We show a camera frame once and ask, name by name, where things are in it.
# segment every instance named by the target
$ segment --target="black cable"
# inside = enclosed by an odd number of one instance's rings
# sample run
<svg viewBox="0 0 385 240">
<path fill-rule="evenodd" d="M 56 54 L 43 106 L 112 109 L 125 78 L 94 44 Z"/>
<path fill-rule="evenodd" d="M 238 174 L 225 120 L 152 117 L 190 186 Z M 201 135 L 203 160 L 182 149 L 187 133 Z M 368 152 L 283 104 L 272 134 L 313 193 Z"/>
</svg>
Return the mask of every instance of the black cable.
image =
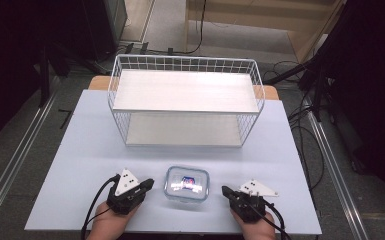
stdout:
<svg viewBox="0 0 385 240">
<path fill-rule="evenodd" d="M 282 63 L 293 63 L 293 64 L 296 64 L 297 66 L 298 65 L 300 65 L 300 63 L 298 63 L 298 62 L 294 62 L 294 61 L 280 61 L 280 62 L 277 62 L 277 63 L 275 63 L 274 65 L 273 65 L 273 71 L 276 71 L 275 69 L 276 69 L 276 66 L 277 65 L 279 65 L 279 64 L 282 64 Z M 288 80 L 290 80 L 290 81 L 299 81 L 299 80 L 301 80 L 301 77 L 300 76 L 298 76 L 298 73 L 296 73 L 295 74 L 295 76 L 297 77 L 297 79 L 289 79 L 289 78 L 287 78 L 287 79 L 285 79 L 285 81 L 288 81 Z"/>
<path fill-rule="evenodd" d="M 304 109 L 302 109 L 301 111 L 298 111 L 299 109 L 300 109 L 300 107 L 297 107 L 297 108 L 295 108 L 290 114 L 289 114 L 289 116 L 288 116 L 288 122 L 289 122 L 289 124 L 290 125 L 294 125 L 295 124 L 295 122 L 297 122 L 298 121 L 298 119 L 301 119 L 301 118 L 303 118 L 303 117 L 305 117 L 306 115 L 307 115 L 307 113 L 308 112 L 310 112 L 311 110 L 312 110 L 312 106 L 309 106 L 309 105 L 307 105 Z"/>
<path fill-rule="evenodd" d="M 307 132 L 313 138 L 313 140 L 315 142 L 317 142 L 316 137 L 314 136 L 314 134 L 310 130 L 308 130 L 307 128 L 304 128 L 304 127 L 301 127 L 301 129 L 304 130 L 305 132 Z M 320 155 L 322 157 L 322 161 L 321 161 L 322 162 L 322 172 L 320 173 L 320 176 L 319 176 L 317 182 L 313 186 L 310 185 L 310 190 L 313 190 L 314 188 L 316 188 L 317 185 L 319 185 L 319 183 L 322 181 L 322 178 L 324 176 L 324 160 L 323 160 L 323 153 L 322 153 L 322 150 L 320 149 L 320 147 L 319 147 L 319 151 L 320 151 Z"/>
<path fill-rule="evenodd" d="M 268 208 L 270 208 L 272 211 L 273 211 L 273 213 L 276 215 L 276 217 L 277 217 L 277 219 L 279 219 L 279 222 L 280 222 L 280 228 L 281 229 L 283 229 L 283 230 L 285 230 L 285 222 L 284 222 L 284 220 L 283 220 L 283 217 L 282 217 L 282 215 L 280 214 L 280 212 L 279 211 L 277 211 L 277 209 L 274 207 L 274 204 L 273 203 L 269 203 L 269 202 L 267 202 L 266 200 L 264 200 L 263 199 L 263 201 L 264 201 L 264 204 L 268 207 Z M 281 239 L 285 239 L 285 233 L 286 232 L 281 232 L 280 233 L 280 238 Z"/>
<path fill-rule="evenodd" d="M 105 211 L 103 211 L 103 212 L 101 212 L 101 213 L 99 213 L 99 214 L 96 214 L 95 216 L 93 216 L 93 218 L 91 218 L 91 219 L 89 219 L 89 221 L 87 221 L 87 224 L 89 224 L 90 222 L 92 222 L 93 219 L 95 219 L 95 218 L 101 216 L 102 214 L 108 212 L 110 209 L 111 209 L 111 208 L 109 207 L 109 208 L 107 208 L 107 210 L 105 210 Z"/>
<path fill-rule="evenodd" d="M 304 105 L 304 99 L 307 97 L 307 95 L 308 95 L 308 93 L 309 93 L 309 91 L 307 91 L 305 94 L 304 94 L 304 96 L 302 97 L 302 100 L 301 100 L 301 103 L 299 104 L 299 106 L 298 106 L 298 109 L 299 109 L 299 111 L 298 111 L 298 114 L 297 114 L 297 116 L 298 116 L 298 118 L 297 118 L 297 120 L 292 124 L 292 123 L 290 123 L 290 125 L 291 126 L 293 126 L 293 125 L 295 125 L 295 124 L 298 124 L 299 126 L 301 125 L 301 118 L 303 118 L 303 117 L 305 117 L 307 114 L 308 114 L 308 111 L 310 110 L 310 109 L 312 109 L 312 106 L 310 106 L 311 108 L 309 108 L 308 110 L 306 110 L 306 111 L 303 111 L 303 105 Z"/>
<path fill-rule="evenodd" d="M 200 29 L 200 32 L 201 32 L 201 39 L 199 40 L 199 44 L 198 46 L 195 48 L 195 50 L 193 51 L 190 51 L 190 52 L 173 52 L 173 53 L 176 53 L 176 54 L 192 54 L 194 52 L 196 52 L 200 47 L 201 47 L 201 44 L 202 44 L 202 29 L 204 28 L 204 16 L 205 16 L 205 7 L 207 6 L 207 0 L 204 0 L 204 6 L 202 7 L 202 15 L 201 15 L 201 29 Z"/>
<path fill-rule="evenodd" d="M 300 158 L 301 164 L 303 165 L 304 168 L 304 174 L 305 174 L 305 180 L 307 182 L 307 187 L 310 189 L 311 186 L 311 179 L 310 179 L 310 173 L 308 171 L 308 165 L 307 165 L 307 160 L 305 159 L 305 156 L 303 155 L 302 151 L 296 146 L 297 151 L 298 151 L 298 156 Z"/>
<path fill-rule="evenodd" d="M 306 71 L 306 72 L 310 72 L 312 74 L 315 74 L 315 72 L 311 69 L 312 67 L 314 67 L 313 65 L 315 65 L 317 62 L 315 61 L 315 58 L 311 58 L 310 60 L 304 62 L 304 63 L 300 63 L 298 64 L 297 66 L 295 66 L 294 68 L 274 77 L 274 78 L 271 78 L 269 80 L 266 80 L 263 82 L 263 84 L 267 84 L 267 85 L 274 85 L 276 83 L 279 83 L 283 80 L 286 80 L 288 79 L 289 77 L 293 76 L 293 75 L 296 75 L 302 71 Z"/>
<path fill-rule="evenodd" d="M 262 79 L 261 79 L 261 82 L 262 82 L 263 84 L 269 84 L 269 85 L 271 85 L 270 83 L 266 82 L 266 75 L 267 75 L 268 73 L 274 73 L 274 74 L 276 75 L 276 77 L 280 76 L 281 74 L 278 73 L 278 72 L 275 70 L 275 68 L 276 68 L 277 65 L 279 65 L 279 64 L 281 64 L 281 63 L 284 63 L 284 62 L 292 62 L 292 63 L 296 63 L 296 62 L 293 62 L 293 61 L 280 61 L 280 62 L 275 63 L 275 64 L 273 65 L 273 67 L 272 67 L 272 70 L 269 70 L 269 71 L 264 72 L 263 77 L 262 77 Z M 289 79 L 289 78 L 286 78 L 286 79 L 284 79 L 284 80 L 285 80 L 285 81 L 288 81 L 288 82 L 297 82 L 297 81 L 299 81 L 299 80 L 301 79 L 297 74 L 294 74 L 294 75 L 297 77 L 297 79 Z"/>
<path fill-rule="evenodd" d="M 104 68 L 103 66 L 99 65 L 99 63 L 96 61 L 95 61 L 95 66 L 100 68 L 102 71 L 105 71 L 106 75 L 111 75 L 112 70 Z"/>
<path fill-rule="evenodd" d="M 110 183 L 110 182 L 116 182 L 116 181 L 118 181 L 120 179 L 120 175 L 115 175 L 114 177 L 112 177 L 112 178 L 110 178 L 110 179 L 108 179 L 103 185 L 102 185 L 102 187 L 99 189 L 99 191 L 96 193 L 96 195 L 95 195 L 95 198 L 93 199 L 93 201 L 92 201 L 92 204 L 90 205 L 90 208 L 89 208 L 89 211 L 87 212 L 87 215 L 86 215 L 86 219 L 85 219 L 85 222 L 84 222 L 84 224 L 83 224 L 83 227 L 82 227 L 82 230 L 81 230 L 81 239 L 82 240 L 85 240 L 86 239 L 86 228 L 87 228 L 87 225 L 89 224 L 89 222 L 90 222 L 90 220 L 89 220 L 89 217 L 90 217 L 90 214 L 91 214 L 91 212 L 92 212 L 92 210 L 93 210 L 93 207 L 95 206 L 95 203 L 96 203 L 96 201 L 98 200 L 98 197 L 101 195 L 101 192 L 104 190 L 104 188 Z"/>
<path fill-rule="evenodd" d="M 304 96 L 302 97 L 302 100 L 301 100 L 301 103 L 300 103 L 300 106 L 299 106 L 299 113 L 302 113 L 302 107 L 304 105 L 304 99 L 305 97 L 308 95 L 309 91 L 307 91 Z M 308 180 L 307 180 L 307 183 L 308 183 L 308 189 L 310 189 L 311 187 L 311 181 L 310 181 L 310 173 L 308 172 L 308 166 L 307 166 L 307 160 L 305 159 L 305 153 L 304 153 L 304 139 L 303 139 L 303 135 L 302 135 L 302 128 L 301 128 L 301 114 L 299 115 L 298 117 L 298 121 L 297 121 L 297 124 L 298 124 L 298 131 L 299 131 L 299 137 L 300 137 L 300 146 L 301 146 L 301 153 L 302 153 L 302 157 L 303 157 L 303 160 L 304 160 L 304 168 L 306 169 L 307 171 L 307 174 L 308 174 Z"/>
</svg>

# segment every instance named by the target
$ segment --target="white shelf board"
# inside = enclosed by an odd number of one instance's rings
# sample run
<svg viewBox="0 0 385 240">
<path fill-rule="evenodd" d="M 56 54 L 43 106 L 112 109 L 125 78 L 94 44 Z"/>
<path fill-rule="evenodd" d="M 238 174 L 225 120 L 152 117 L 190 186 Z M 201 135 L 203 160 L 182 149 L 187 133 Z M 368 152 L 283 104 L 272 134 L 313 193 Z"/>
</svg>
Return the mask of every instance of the white shelf board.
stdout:
<svg viewBox="0 0 385 240">
<path fill-rule="evenodd" d="M 249 74 L 123 70 L 113 110 L 258 114 Z"/>
<path fill-rule="evenodd" d="M 186 113 L 133 113 L 126 144 L 242 145 L 235 115 Z"/>
</svg>

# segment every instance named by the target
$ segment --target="gray carpet floor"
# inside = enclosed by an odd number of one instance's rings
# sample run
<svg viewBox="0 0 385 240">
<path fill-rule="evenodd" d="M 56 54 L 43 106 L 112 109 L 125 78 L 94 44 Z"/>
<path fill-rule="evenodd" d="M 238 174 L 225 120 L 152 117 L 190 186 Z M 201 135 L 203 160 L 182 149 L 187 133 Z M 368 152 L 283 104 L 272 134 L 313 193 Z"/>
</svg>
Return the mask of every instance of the gray carpet floor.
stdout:
<svg viewBox="0 0 385 240">
<path fill-rule="evenodd" d="M 290 66 L 280 66 L 279 72 Z M 271 64 L 260 64 L 261 72 L 270 70 Z M 24 163 L 9 189 L 0 207 L 0 239 L 78 239 L 79 231 L 74 232 L 33 232 L 25 231 L 24 226 L 34 205 L 35 198 L 44 182 L 49 167 L 58 150 L 67 125 L 63 126 L 67 117 L 60 110 L 74 110 L 83 89 L 87 89 L 94 75 L 82 70 L 72 71 L 61 79 L 62 84 L 57 91 L 55 101 L 33 142 Z M 285 111 L 290 114 L 301 103 L 303 93 L 293 81 L 276 85 Z M 21 141 L 33 119 L 40 93 L 34 94 L 16 116 L 0 133 L 0 176 L 7 166 L 12 154 Z M 335 154 L 338 165 L 346 180 L 349 190 L 357 204 L 362 220 L 371 239 L 385 239 L 385 184 L 376 176 L 356 174 L 351 167 L 350 158 L 341 137 L 329 122 L 329 115 L 322 111 L 323 126 L 329 143 Z M 303 118 L 301 126 L 310 130 L 307 118 Z M 314 188 L 314 203 L 319 213 L 319 221 L 323 234 L 319 239 L 353 239 L 353 234 L 339 201 L 334 184 L 326 166 L 323 166 L 318 144 L 307 131 L 293 130 L 295 141 L 300 148 L 301 141 L 308 166 L 312 185 L 324 174 L 320 183 Z M 315 239 L 315 236 L 292 236 L 293 239 Z M 241 239 L 241 236 L 194 236 L 194 235 L 143 235 L 126 234 L 121 239 Z"/>
</svg>

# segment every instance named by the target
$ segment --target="wire shelf rack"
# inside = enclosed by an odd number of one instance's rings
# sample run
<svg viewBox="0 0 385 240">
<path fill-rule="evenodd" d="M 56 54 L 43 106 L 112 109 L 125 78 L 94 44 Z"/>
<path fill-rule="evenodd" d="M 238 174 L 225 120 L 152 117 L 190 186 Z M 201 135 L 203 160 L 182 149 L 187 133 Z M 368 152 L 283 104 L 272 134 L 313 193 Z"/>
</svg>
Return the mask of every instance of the wire shelf rack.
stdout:
<svg viewBox="0 0 385 240">
<path fill-rule="evenodd" d="M 222 74 L 217 82 L 220 87 L 225 84 L 224 81 L 228 77 L 235 79 L 236 76 L 247 76 L 246 81 L 252 92 L 252 105 L 255 106 L 256 110 L 254 112 L 205 110 L 207 104 L 196 106 L 194 110 L 176 109 L 170 111 L 170 107 L 159 110 L 146 108 L 118 109 L 115 107 L 117 98 L 121 95 L 120 89 L 125 87 L 123 84 L 125 84 L 125 76 L 128 72 L 149 73 L 147 75 L 149 80 L 156 76 L 157 73 L 193 73 L 198 78 L 207 76 L 206 80 L 208 79 L 208 81 L 212 81 L 211 77 L 208 77 L 210 73 L 215 74 L 215 76 Z M 149 81 L 149 85 L 152 84 L 155 84 L 155 81 Z M 176 94 L 166 92 L 164 95 Z M 159 99 L 150 96 L 148 101 L 158 102 Z M 260 73 L 257 63 L 252 59 L 118 55 L 114 62 L 108 87 L 108 104 L 126 145 L 241 147 L 263 110 L 264 101 L 265 93 Z M 175 103 L 175 97 L 170 99 L 170 102 Z"/>
</svg>

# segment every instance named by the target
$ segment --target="handheld controller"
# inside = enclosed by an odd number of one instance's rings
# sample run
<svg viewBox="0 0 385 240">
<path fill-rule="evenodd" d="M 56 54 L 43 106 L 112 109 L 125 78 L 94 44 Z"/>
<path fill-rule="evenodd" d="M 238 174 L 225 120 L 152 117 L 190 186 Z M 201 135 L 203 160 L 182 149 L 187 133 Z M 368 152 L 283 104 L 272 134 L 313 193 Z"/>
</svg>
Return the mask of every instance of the handheld controller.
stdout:
<svg viewBox="0 0 385 240">
<path fill-rule="evenodd" d="M 266 215 L 266 201 L 263 196 L 278 196 L 277 192 L 264 186 L 256 180 L 243 184 L 239 191 L 233 191 L 227 186 L 222 188 L 223 196 L 229 199 L 230 208 L 246 223 L 255 223 Z"/>
<path fill-rule="evenodd" d="M 110 189 L 107 204 L 114 212 L 127 215 L 143 202 L 146 192 L 151 190 L 153 185 L 153 179 L 149 178 L 139 183 L 133 173 L 124 169 Z"/>
</svg>

